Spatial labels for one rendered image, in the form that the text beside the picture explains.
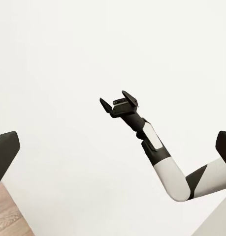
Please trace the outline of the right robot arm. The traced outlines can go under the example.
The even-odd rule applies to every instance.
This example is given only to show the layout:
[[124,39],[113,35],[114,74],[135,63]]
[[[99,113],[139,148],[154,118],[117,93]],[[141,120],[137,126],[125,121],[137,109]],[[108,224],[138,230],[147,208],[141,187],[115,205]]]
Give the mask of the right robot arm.
[[221,157],[184,176],[151,123],[136,112],[137,99],[125,90],[122,93],[124,98],[113,101],[114,107],[102,98],[99,101],[112,118],[121,117],[143,140],[146,155],[174,201],[181,203],[226,189],[226,163]]

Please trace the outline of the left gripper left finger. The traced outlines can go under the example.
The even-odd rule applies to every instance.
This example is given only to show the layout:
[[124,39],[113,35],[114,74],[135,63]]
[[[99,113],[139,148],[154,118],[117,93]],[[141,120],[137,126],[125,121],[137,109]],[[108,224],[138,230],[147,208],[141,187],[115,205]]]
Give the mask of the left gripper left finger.
[[0,134],[0,181],[20,150],[16,131]]

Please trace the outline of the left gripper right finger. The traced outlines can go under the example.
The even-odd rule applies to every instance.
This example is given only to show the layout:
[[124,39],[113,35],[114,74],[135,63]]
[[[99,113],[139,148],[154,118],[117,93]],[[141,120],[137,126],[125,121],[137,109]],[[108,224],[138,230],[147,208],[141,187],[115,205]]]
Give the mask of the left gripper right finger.
[[226,131],[218,133],[215,149],[226,163]]

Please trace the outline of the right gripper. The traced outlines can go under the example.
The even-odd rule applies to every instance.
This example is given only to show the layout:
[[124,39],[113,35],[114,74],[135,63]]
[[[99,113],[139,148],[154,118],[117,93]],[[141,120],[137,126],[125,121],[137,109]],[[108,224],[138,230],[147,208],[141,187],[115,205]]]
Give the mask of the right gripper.
[[127,99],[128,103],[112,107],[102,98],[100,98],[99,101],[112,118],[121,117],[129,126],[132,127],[140,120],[140,115],[136,112],[138,102],[136,98],[134,98],[125,90],[123,90],[122,93],[124,98]]

